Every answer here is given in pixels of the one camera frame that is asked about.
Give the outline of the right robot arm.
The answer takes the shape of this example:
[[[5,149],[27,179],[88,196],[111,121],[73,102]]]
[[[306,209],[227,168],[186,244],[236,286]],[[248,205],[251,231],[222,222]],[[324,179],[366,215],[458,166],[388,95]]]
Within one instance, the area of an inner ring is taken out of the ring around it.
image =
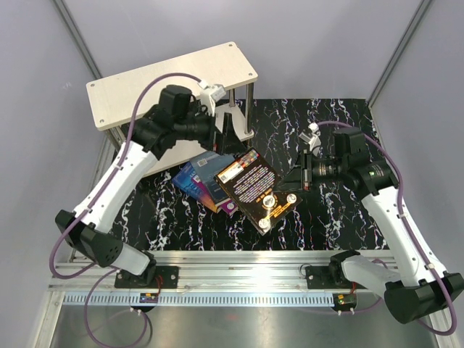
[[[276,190],[303,194],[324,181],[342,182],[375,220],[397,264],[390,270],[355,250],[340,252],[330,258],[329,281],[337,288],[357,283],[372,291],[403,324],[449,309],[451,326],[443,334],[452,334],[457,324],[452,303],[463,292],[463,277],[448,272],[409,217],[397,167],[389,157],[371,160],[373,139],[343,123],[333,133],[334,153],[320,157],[319,127],[312,123],[300,133],[307,148]]]

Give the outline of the purple puzzle book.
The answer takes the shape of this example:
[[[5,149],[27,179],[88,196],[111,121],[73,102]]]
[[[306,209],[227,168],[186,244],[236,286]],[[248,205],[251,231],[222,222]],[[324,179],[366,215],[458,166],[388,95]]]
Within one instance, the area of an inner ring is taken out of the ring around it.
[[[238,210],[237,204],[221,188],[212,193],[206,188],[205,193],[210,198],[211,202],[208,204],[208,207],[213,212],[223,211],[227,215],[232,216]]]

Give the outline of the dark blue book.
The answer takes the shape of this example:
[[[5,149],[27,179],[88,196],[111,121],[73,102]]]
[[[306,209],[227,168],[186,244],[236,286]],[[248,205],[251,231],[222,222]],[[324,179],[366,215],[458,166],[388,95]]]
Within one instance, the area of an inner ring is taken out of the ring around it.
[[[216,206],[228,200],[228,195],[221,189],[215,176],[234,161],[233,155],[219,155],[216,152],[206,151],[192,157],[190,163],[193,166],[199,180],[207,189]]]

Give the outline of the black book with circles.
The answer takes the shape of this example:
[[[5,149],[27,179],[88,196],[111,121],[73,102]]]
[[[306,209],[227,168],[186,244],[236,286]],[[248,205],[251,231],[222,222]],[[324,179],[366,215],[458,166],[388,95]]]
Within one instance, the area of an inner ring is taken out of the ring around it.
[[[258,233],[265,235],[302,198],[294,192],[279,191],[280,176],[254,148],[239,155],[215,175],[215,180],[239,210],[245,214]]]

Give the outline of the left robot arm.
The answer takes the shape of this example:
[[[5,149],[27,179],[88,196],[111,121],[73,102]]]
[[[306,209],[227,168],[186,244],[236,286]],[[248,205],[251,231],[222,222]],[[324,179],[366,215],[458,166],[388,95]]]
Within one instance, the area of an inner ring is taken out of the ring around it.
[[[60,210],[55,223],[62,240],[101,268],[130,274],[141,288],[156,279],[157,262],[147,251],[111,235],[120,208],[139,181],[178,144],[198,146],[199,153],[224,153],[225,139],[235,134],[233,117],[226,114],[217,127],[216,104],[226,92],[222,85],[200,82],[195,97],[183,86],[168,85],[158,102],[141,118],[134,118],[116,159],[88,196],[73,211]]]

